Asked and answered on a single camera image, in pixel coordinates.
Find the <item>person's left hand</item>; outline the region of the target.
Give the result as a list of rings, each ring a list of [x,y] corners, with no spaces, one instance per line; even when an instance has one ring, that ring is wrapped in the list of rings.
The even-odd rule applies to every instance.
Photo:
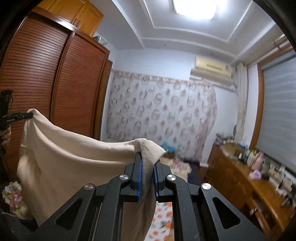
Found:
[[[4,131],[0,131],[1,146],[6,148],[10,144],[11,126],[9,125]]]

